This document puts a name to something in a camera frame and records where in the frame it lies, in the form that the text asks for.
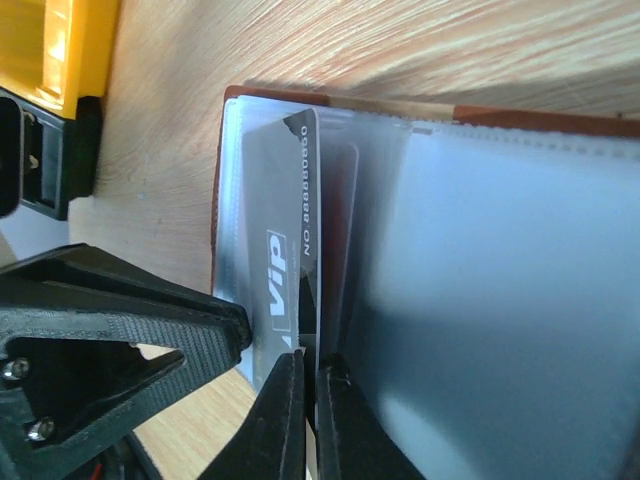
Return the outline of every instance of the transparent plastic sheet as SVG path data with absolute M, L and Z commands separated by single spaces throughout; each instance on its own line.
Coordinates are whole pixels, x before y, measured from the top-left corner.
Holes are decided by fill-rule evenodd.
M 309 107 L 226 108 L 214 294 L 250 313 L 238 139 Z M 427 478 L 615 478 L 640 423 L 639 143 L 314 109 L 326 158 L 357 152 L 328 348 L 391 438 Z

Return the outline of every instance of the yellow toolbox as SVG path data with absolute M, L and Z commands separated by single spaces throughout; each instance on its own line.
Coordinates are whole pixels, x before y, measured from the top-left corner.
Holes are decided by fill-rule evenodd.
M 23 203 L 55 218 L 92 190 L 118 11 L 119 0 L 0 1 L 0 96 L 27 130 Z

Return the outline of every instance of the bolt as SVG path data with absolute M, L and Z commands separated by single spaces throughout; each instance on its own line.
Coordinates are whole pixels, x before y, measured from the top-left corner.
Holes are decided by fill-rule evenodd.
M 44 442 L 51 438 L 55 429 L 56 424 L 53 423 L 53 420 L 45 417 L 31 426 L 27 437 L 29 437 L 29 440 L 32 442 Z
M 26 358 L 16 358 L 2 368 L 2 378 L 5 380 L 22 380 L 29 375 L 31 365 Z

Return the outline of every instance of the wooden table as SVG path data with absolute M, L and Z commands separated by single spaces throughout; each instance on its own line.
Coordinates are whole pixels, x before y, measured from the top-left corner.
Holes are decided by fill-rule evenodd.
M 211 287 L 211 198 L 227 85 L 640 117 L 628 2 L 124 0 L 95 196 L 72 241 Z M 230 372 L 137 433 L 191 479 L 254 396 Z

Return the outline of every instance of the yellow container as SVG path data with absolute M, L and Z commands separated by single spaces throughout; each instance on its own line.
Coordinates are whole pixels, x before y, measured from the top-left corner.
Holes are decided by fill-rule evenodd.
M 107 86 L 119 0 L 0 0 L 0 87 L 62 118 Z

